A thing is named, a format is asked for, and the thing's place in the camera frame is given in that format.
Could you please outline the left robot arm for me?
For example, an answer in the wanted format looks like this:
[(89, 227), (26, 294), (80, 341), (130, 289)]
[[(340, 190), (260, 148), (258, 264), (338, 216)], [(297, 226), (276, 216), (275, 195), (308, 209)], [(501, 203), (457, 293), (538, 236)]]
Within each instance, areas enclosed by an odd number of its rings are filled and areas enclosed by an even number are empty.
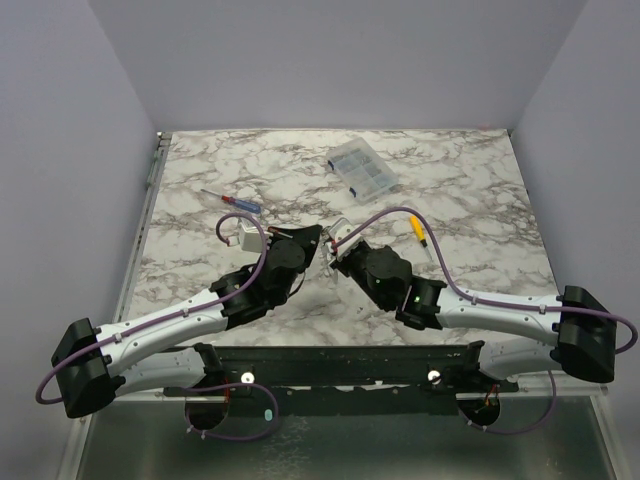
[(310, 266), (322, 228), (260, 233), (260, 256), (193, 297), (146, 316), (94, 326), (71, 323), (52, 355), (59, 403), (74, 419), (96, 413), (117, 397), (164, 387), (206, 395), (220, 385), (210, 349), (178, 344), (251, 323), (284, 305)]

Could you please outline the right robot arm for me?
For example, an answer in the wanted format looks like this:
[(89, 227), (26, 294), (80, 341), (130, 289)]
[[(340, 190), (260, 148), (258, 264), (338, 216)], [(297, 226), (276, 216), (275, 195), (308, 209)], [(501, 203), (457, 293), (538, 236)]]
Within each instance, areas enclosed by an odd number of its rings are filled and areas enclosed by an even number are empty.
[(464, 290), (417, 276), (390, 247), (359, 239), (348, 247), (323, 246), (329, 268), (352, 279), (381, 310), (415, 330), (478, 329), (511, 335), (485, 343), (459, 367), (461, 383), (481, 391), (494, 379), (561, 370), (579, 380), (615, 377), (616, 324), (586, 289), (568, 286), (559, 296), (522, 297)]

